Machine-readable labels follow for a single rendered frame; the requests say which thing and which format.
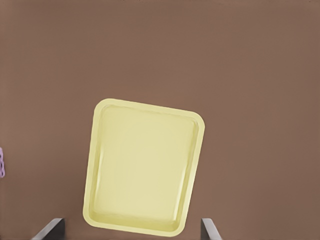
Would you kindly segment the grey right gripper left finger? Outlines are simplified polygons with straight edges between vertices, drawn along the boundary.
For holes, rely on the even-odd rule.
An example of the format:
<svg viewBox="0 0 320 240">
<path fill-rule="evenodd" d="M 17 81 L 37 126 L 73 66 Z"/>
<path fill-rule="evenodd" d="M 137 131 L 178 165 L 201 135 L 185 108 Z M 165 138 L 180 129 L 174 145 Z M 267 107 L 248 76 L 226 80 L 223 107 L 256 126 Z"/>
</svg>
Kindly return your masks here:
<svg viewBox="0 0 320 240">
<path fill-rule="evenodd" d="M 32 240 L 65 240 L 66 222 L 64 218 L 54 218 Z"/>
</svg>

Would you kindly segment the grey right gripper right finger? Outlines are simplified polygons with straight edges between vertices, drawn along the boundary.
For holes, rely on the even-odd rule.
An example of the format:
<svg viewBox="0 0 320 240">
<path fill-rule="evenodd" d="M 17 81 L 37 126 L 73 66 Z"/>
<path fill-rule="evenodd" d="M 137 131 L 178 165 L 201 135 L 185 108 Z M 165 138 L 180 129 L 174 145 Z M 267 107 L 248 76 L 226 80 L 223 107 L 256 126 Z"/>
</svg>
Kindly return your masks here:
<svg viewBox="0 0 320 240">
<path fill-rule="evenodd" d="M 201 219 L 201 240 L 222 240 L 222 237 L 211 218 Z"/>
</svg>

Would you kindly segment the purple object with dark spots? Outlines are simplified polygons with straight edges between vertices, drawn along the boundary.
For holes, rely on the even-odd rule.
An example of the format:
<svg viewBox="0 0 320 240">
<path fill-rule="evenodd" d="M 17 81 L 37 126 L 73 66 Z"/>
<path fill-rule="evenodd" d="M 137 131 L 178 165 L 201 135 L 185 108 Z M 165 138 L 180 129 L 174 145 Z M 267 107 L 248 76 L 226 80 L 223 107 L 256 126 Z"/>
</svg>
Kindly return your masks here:
<svg viewBox="0 0 320 240">
<path fill-rule="evenodd" d="M 4 178 L 6 175 L 4 153 L 3 149 L 0 147 L 0 178 Z"/>
</svg>

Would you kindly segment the pale yellow rectangular tray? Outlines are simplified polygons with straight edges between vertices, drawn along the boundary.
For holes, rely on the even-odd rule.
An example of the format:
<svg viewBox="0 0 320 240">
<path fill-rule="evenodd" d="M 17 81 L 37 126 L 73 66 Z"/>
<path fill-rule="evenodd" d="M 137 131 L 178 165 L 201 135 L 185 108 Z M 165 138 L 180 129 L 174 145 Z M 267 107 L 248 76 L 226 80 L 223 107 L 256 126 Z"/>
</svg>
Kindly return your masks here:
<svg viewBox="0 0 320 240">
<path fill-rule="evenodd" d="M 196 112 L 107 98 L 95 107 L 83 218 L 160 237 L 185 228 L 205 122 Z"/>
</svg>

